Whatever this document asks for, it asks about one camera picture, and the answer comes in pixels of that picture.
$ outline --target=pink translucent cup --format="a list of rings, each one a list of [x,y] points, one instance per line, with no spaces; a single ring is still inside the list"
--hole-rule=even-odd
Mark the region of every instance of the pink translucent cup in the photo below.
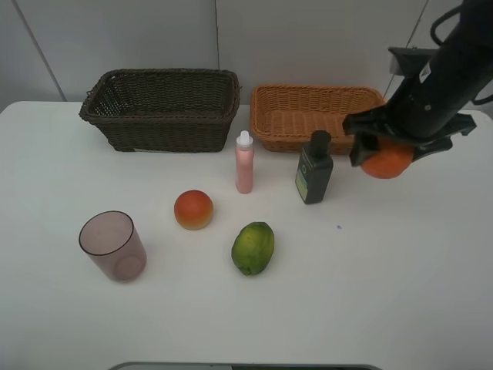
[[[147,255],[129,215],[111,210],[86,222],[79,245],[105,275],[131,281],[143,271]]]

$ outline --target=wicker basket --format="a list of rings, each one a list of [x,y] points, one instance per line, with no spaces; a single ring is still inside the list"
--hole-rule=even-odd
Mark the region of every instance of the wicker basket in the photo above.
[[[79,115],[118,151],[219,152],[239,104],[229,71],[118,69],[101,77]]]
[[[384,103],[368,87],[260,85],[252,94],[250,128],[274,152],[299,152],[313,131],[326,130],[332,136],[330,153],[347,155],[353,137],[342,128],[346,115]]]

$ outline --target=dark brown wicker basket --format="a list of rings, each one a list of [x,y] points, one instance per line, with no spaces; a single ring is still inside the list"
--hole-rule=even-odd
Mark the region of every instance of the dark brown wicker basket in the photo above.
[[[219,152],[239,104],[233,72],[118,69],[99,79],[79,115],[118,151]]]

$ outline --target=black bottle cap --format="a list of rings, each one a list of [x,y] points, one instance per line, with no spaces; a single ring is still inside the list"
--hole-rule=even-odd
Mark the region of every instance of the black bottle cap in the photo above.
[[[314,131],[310,139],[310,155],[316,158],[324,158],[328,155],[329,144],[332,137],[327,131],[321,129]]]

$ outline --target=dark glass bottle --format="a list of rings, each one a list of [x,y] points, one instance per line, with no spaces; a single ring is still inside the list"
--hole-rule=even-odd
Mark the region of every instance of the dark glass bottle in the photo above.
[[[329,184],[334,162],[329,155],[330,134],[315,131],[303,145],[296,173],[296,186],[305,204],[321,202]]]

